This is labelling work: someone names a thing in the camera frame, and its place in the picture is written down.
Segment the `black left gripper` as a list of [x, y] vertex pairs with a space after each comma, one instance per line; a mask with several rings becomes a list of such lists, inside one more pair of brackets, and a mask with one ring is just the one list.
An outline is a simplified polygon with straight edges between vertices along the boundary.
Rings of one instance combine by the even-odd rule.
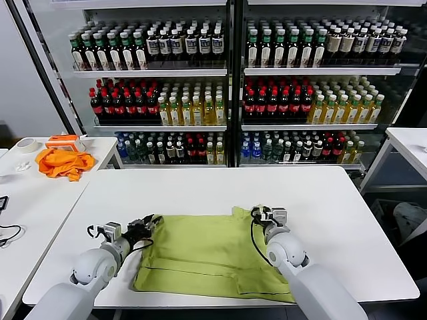
[[147, 215], [127, 224], [126, 237], [129, 239], [149, 239], [153, 230], [163, 221], [162, 216]]

